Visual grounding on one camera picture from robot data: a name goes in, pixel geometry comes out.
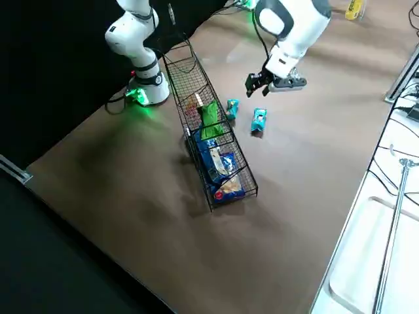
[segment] metal rod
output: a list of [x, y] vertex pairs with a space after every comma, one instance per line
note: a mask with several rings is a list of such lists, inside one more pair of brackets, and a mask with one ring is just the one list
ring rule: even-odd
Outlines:
[[20, 169], [3, 155], [0, 155], [0, 169], [14, 177], [23, 185], [25, 185], [33, 177], [33, 175]]
[[374, 299], [374, 307], [373, 307], [373, 313], [374, 314], [380, 314], [382, 309], [382, 303], [384, 300], [384, 293], [386, 292], [386, 284], [387, 284], [387, 278], [388, 278], [388, 271], [390, 268], [390, 262], [392, 261], [392, 253], [394, 248], [394, 242], [395, 242], [395, 235], [397, 232], [397, 226], [399, 224], [400, 219], [400, 213], [401, 213], [401, 204], [403, 202], [403, 197], [405, 195], [405, 188], [406, 188], [406, 182], [407, 177], [409, 176], [409, 169], [412, 167], [413, 161], [408, 159], [401, 159], [400, 163], [403, 165], [403, 172], [401, 176], [401, 181], [399, 185], [399, 193], [397, 195], [397, 200], [395, 203], [395, 209], [393, 212], [393, 218], [392, 218], [392, 225], [390, 227], [390, 232], [388, 234], [387, 238], [387, 245], [386, 250], [384, 252], [384, 259], [381, 267], [380, 277], [378, 280], [377, 290], [375, 294]]

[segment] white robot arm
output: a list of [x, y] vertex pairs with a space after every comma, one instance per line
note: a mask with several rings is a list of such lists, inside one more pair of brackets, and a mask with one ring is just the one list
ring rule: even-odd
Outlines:
[[142, 105], [162, 103], [169, 97], [169, 85], [160, 71], [156, 54], [143, 45], [158, 25], [157, 13], [149, 0], [117, 0], [125, 10], [105, 33], [113, 52], [131, 59], [136, 75], [128, 85], [129, 90], [139, 90]]
[[264, 96], [304, 87], [306, 80], [299, 77], [295, 66], [327, 27], [331, 18], [328, 0], [260, 0], [254, 18], [276, 42], [262, 71], [247, 77], [247, 96], [264, 85]]

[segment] black backdrop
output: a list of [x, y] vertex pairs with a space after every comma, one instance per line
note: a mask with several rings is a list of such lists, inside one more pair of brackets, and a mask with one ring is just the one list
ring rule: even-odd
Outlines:
[[[160, 25], [149, 46], [173, 32], [169, 2], [190, 36], [225, 0], [151, 0]], [[0, 154], [25, 168], [126, 84], [130, 62], [104, 39], [122, 13], [115, 0], [2, 3]]]

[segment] cable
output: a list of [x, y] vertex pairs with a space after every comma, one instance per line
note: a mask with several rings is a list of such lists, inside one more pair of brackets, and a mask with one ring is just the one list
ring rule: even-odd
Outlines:
[[[390, 182], [390, 184], [396, 189], [396, 190], [399, 190], [399, 187], [397, 186], [397, 185], [395, 185], [394, 184], [394, 182], [386, 175], [386, 173], [384, 172], [384, 170], [380, 167], [380, 165], [378, 165], [378, 162], [375, 160], [375, 158], [373, 158], [373, 162], [375, 162], [375, 164], [377, 165], [377, 167], [379, 168], [379, 170], [381, 171], [381, 173], [386, 177], [386, 179], [388, 180], [388, 182]], [[393, 196], [395, 196], [393, 193], [391, 193], [389, 190], [388, 190], [388, 188], [387, 188], [387, 186], [386, 186], [386, 190], [391, 194], [391, 195], [393, 195]], [[408, 200], [410, 200], [412, 203], [414, 203], [415, 205], [417, 205], [417, 206], [419, 206], [419, 203], [418, 202], [416, 202], [416, 201], [414, 201], [410, 196], [409, 196], [409, 194], [416, 194], [416, 192], [407, 192], [407, 193], [405, 193], [405, 197], [408, 199]]]
[[194, 53], [194, 50], [193, 50], [192, 45], [190, 44], [190, 42], [189, 41], [185, 41], [185, 42], [188, 44], [189, 49], [191, 50], [191, 56], [194, 58], [194, 65], [188, 71], [182, 70], [180, 67], [178, 67], [175, 62], [173, 62], [169, 57], [167, 57], [167, 55], [165, 53], [161, 52], [159, 49], [152, 48], [152, 50], [154, 50], [155, 52], [158, 52], [159, 54], [162, 55], [163, 58], [166, 58], [167, 60], [169, 60], [170, 64], [172, 64], [179, 72], [182, 72], [183, 74], [189, 74], [192, 71], [194, 71], [194, 69], [196, 67], [196, 57], [194, 56], [195, 53]]
[[217, 14], [214, 14], [214, 15], [232, 15], [232, 14], [236, 14], [236, 13], [242, 12], [244, 10], [243, 8], [240, 8], [240, 7], [236, 7], [236, 9], [237, 10], [235, 10], [234, 12], [228, 12], [228, 13], [222, 13], [222, 12], [220, 12], [220, 13], [217, 13]]
[[255, 11], [254, 10], [251, 12], [251, 21], [253, 22], [253, 27], [255, 28], [256, 35], [258, 36], [259, 40], [261, 41], [261, 43], [263, 45], [263, 49], [266, 53], [266, 59], [269, 59], [268, 48], [266, 47], [266, 44], [264, 43], [261, 34], [259, 34], [259, 31], [257, 30], [257, 25], [256, 25], [256, 21], [255, 21]]
[[[120, 111], [118, 111], [118, 112], [114, 113], [113, 111], [111, 111], [111, 110], [109, 109], [109, 104], [110, 104], [110, 103], [116, 103], [117, 101], [120, 101], [120, 100], [124, 100], [124, 106], [122, 107], [122, 109], [121, 109]], [[121, 114], [121, 113], [123, 113], [125, 109], [126, 109], [125, 91], [124, 91], [124, 94], [123, 94], [122, 96], [119, 96], [119, 97], [117, 97], [117, 98], [115, 98], [115, 99], [110, 99], [110, 100], [108, 100], [108, 101], [107, 101], [107, 103], [105, 104], [105, 111], [106, 111], [107, 113], [109, 113], [109, 114], [113, 115], [113, 116], [115, 116], [115, 115], [117, 115], [117, 114]]]
[[391, 121], [394, 121], [394, 122], [396, 122], [396, 123], [398, 123], [398, 124], [400, 124], [401, 126], [404, 126], [406, 129], [408, 129], [414, 136], [416, 136], [418, 139], [419, 139], [419, 135], [418, 134], [416, 134], [416, 132], [415, 131], [413, 131], [412, 129], [410, 129], [408, 126], [406, 126], [405, 124], [403, 124], [403, 123], [401, 123], [400, 121], [397, 121], [396, 119], [393, 119], [393, 118], [388, 118], [388, 120], [391, 120]]
[[219, 14], [220, 12], [223, 12], [223, 11], [225, 11], [225, 10], [227, 10], [227, 9], [234, 8], [234, 7], [238, 6], [238, 5], [240, 5], [240, 4], [241, 4], [240, 2], [241, 2], [240, 0], [235, 0], [235, 1], [233, 1], [233, 3], [232, 3], [232, 4], [227, 5], [227, 6], [225, 6], [225, 7], [222, 7], [222, 8], [221, 8], [221, 9], [219, 9], [219, 10], [216, 10], [213, 14], [211, 14], [211, 16], [217, 15], [217, 14]]
[[[384, 146], [380, 146], [380, 145], [379, 145], [378, 147], [379, 147], [379, 148], [382, 148], [382, 149], [390, 150], [390, 148], [389, 148], [389, 147], [384, 147]], [[400, 150], [393, 149], [393, 151], [394, 151], [394, 152], [398, 152], [398, 153], [403, 154], [403, 155], [410, 156], [410, 157], [419, 158], [419, 156], [417, 156], [417, 155], [412, 155], [412, 154], [409, 154], [409, 153], [407, 153], [407, 152], [402, 152], [402, 151], [400, 151]]]
[[387, 185], [386, 185], [386, 183], [384, 183], [383, 182], [383, 180], [374, 172], [374, 171], [372, 171], [372, 170], [367, 170], [367, 172], [369, 172], [369, 173], [371, 173], [372, 175], [374, 175], [374, 177], [377, 179], [377, 180], [379, 180], [380, 181], [380, 183], [382, 184], [382, 186], [387, 190], [387, 192], [388, 192], [388, 194], [390, 194], [390, 195], [392, 195], [392, 196], [397, 196], [397, 194], [394, 194], [393, 192], [391, 192], [389, 189], [388, 189], [388, 187], [387, 187]]
[[107, 101], [107, 103], [116, 103], [117, 101], [120, 101], [121, 99], [124, 99], [124, 98], [125, 98], [125, 94], [122, 96], [119, 96], [118, 98], [110, 99]]
[[419, 5], [419, 1], [415, 2], [415, 4], [410, 8], [410, 10], [409, 10], [409, 23], [410, 23], [410, 26], [412, 26], [413, 29], [416, 30], [416, 35], [419, 37], [419, 27], [416, 27], [415, 25], [413, 25], [413, 21], [412, 21], [412, 15], [419, 18], [419, 15], [414, 12], [414, 9], [418, 5]]
[[410, 84], [410, 85], [408, 85], [408, 86], [406, 86], [406, 87], [404, 87], [403, 88], [403, 90], [401, 91], [401, 93], [400, 93], [400, 95], [399, 95], [399, 97], [401, 97], [401, 98], [405, 98], [405, 97], [407, 97], [407, 96], [409, 96], [409, 95], [404, 95], [404, 96], [402, 96], [401, 94], [405, 91], [405, 90], [408, 90], [410, 87], [412, 87], [412, 86], [415, 86], [416, 85], [416, 91], [417, 92], [419, 92], [419, 82], [415, 82], [415, 83], [412, 83], [412, 84]]

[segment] metal wire basket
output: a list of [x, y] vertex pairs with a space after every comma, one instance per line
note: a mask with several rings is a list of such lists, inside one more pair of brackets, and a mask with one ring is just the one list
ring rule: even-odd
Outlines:
[[[198, 174], [202, 181], [204, 193], [211, 211], [226, 203], [240, 200], [249, 196], [256, 196], [258, 186], [255, 178], [249, 168], [249, 164], [242, 149], [240, 148], [237, 138], [229, 124], [225, 111], [215, 93], [211, 82], [196, 57], [191, 43], [186, 40], [184, 43], [174, 46], [165, 56], [164, 65], [168, 75], [168, 80], [172, 87], [173, 96], [177, 106], [177, 111], [182, 123], [185, 134], [185, 142], [198, 170]], [[196, 98], [199, 97], [202, 104], [208, 104], [212, 101], [217, 102], [217, 122], [209, 126], [203, 126], [200, 112], [197, 109]], [[199, 136], [197, 132], [203, 131], [205, 128], [216, 126], [219, 134], [206, 140], [206, 145], [202, 147], [197, 143]], [[220, 155], [233, 153], [235, 164], [230, 169], [228, 175], [225, 176], [222, 183], [218, 186], [211, 180], [211, 173], [205, 166], [203, 154], [206, 150], [213, 151], [216, 149]], [[239, 180], [242, 188], [242, 195], [228, 201], [219, 201], [214, 195], [214, 187], [216, 190], [229, 184], [230, 181]]]

